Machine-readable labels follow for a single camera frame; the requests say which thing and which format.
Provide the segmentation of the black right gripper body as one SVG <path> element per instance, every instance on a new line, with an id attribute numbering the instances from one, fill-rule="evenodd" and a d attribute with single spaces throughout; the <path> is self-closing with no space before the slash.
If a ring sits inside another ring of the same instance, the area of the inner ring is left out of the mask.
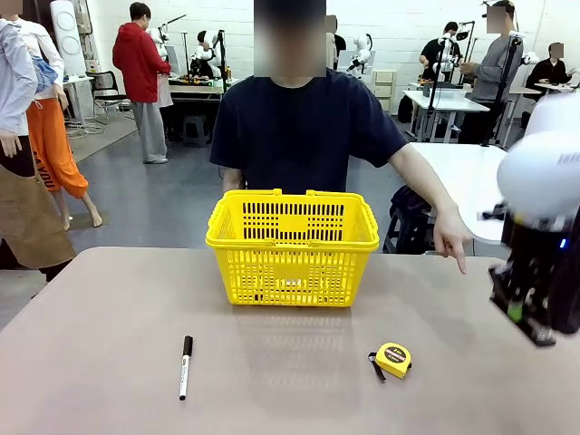
<path id="1" fill-rule="evenodd" d="M 515 278 L 550 278 L 571 245 L 574 219 L 559 216 L 525 222 L 507 213 L 501 242 L 511 249 Z"/>

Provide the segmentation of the person's left hand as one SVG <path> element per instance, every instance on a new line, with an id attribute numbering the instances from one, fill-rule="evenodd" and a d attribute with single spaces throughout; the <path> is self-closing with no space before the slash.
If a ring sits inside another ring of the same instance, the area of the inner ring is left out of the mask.
<path id="1" fill-rule="evenodd" d="M 443 257 L 452 257 L 457 262 L 459 271 L 467 273 L 464 246 L 471 240 L 470 233 L 460 217 L 455 203 L 437 209 L 433 242 L 436 251 Z"/>

